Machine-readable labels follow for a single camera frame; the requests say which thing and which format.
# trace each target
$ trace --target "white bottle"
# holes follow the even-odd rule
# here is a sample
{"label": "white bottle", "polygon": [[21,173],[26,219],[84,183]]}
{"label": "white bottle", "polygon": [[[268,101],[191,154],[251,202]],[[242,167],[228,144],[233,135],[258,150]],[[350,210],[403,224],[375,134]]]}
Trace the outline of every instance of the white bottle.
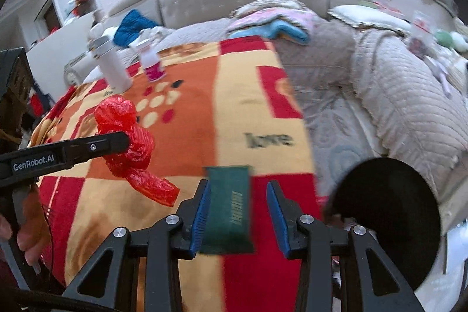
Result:
{"label": "white bottle", "polygon": [[123,93],[132,86],[132,79],[117,56],[114,44],[107,36],[94,40],[91,43],[91,51],[102,75],[115,92]]}
{"label": "white bottle", "polygon": [[138,43],[136,49],[140,55],[141,67],[144,69],[149,82],[160,80],[166,75],[161,58],[151,47],[149,39]]}

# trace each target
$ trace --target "blue gripper pad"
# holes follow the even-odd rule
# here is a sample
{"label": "blue gripper pad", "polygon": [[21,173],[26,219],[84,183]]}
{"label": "blue gripper pad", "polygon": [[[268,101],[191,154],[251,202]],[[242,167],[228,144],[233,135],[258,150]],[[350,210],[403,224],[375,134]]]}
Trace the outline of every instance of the blue gripper pad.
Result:
{"label": "blue gripper pad", "polygon": [[288,227],[271,182],[269,182],[266,187],[266,202],[268,210],[270,211],[271,221],[273,222],[273,229],[275,230],[278,247],[283,255],[288,258],[291,254],[291,246],[289,245],[288,239]]}
{"label": "blue gripper pad", "polygon": [[190,254],[195,257],[197,251],[200,250],[203,241],[205,227],[207,226],[208,211],[211,203],[211,184],[208,183],[203,191],[200,204],[198,204],[195,218],[193,219],[191,240],[190,240]]}

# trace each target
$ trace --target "human hand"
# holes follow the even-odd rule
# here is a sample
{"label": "human hand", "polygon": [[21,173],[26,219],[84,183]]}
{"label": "human hand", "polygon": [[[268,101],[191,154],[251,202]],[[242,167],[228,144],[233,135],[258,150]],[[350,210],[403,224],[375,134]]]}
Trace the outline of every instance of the human hand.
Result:
{"label": "human hand", "polygon": [[[42,250],[50,243],[51,235],[45,220],[44,211],[39,199],[39,192],[33,186],[23,201],[23,214],[26,222],[18,232],[17,242],[27,264],[33,265],[39,259]],[[0,215],[0,238],[10,239],[12,230],[6,218]]]}

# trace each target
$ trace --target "white cap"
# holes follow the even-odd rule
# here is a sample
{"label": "white cap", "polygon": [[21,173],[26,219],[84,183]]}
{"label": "white cap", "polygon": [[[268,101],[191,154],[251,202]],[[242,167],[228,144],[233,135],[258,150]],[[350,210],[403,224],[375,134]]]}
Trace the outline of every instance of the white cap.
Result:
{"label": "white cap", "polygon": [[104,33],[104,26],[101,23],[96,24],[93,28],[91,28],[89,37],[92,40],[100,38]]}
{"label": "white cap", "polygon": [[151,45],[151,42],[149,39],[145,39],[142,42],[139,42],[136,46],[135,49],[137,51],[144,50],[145,48],[149,47]]}
{"label": "white cap", "polygon": [[107,36],[101,36],[100,38],[94,40],[90,46],[93,56],[98,58],[104,53],[110,51],[114,47],[114,44]]}

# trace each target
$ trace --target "blue cloth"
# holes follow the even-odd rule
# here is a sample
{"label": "blue cloth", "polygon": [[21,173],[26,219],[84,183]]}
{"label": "blue cloth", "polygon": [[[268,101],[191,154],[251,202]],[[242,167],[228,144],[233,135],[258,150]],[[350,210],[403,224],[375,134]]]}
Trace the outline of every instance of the blue cloth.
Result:
{"label": "blue cloth", "polygon": [[243,30],[234,31],[229,35],[229,38],[234,39],[244,36],[258,35],[267,39],[276,39],[280,33],[288,36],[292,41],[301,45],[308,44],[310,40],[308,33],[282,19],[276,19],[265,25],[256,25]]}
{"label": "blue cloth", "polygon": [[138,10],[131,10],[125,15],[122,23],[120,23],[114,35],[114,44],[117,46],[128,46],[138,37],[141,30],[154,28],[157,25],[152,20],[141,15]]}

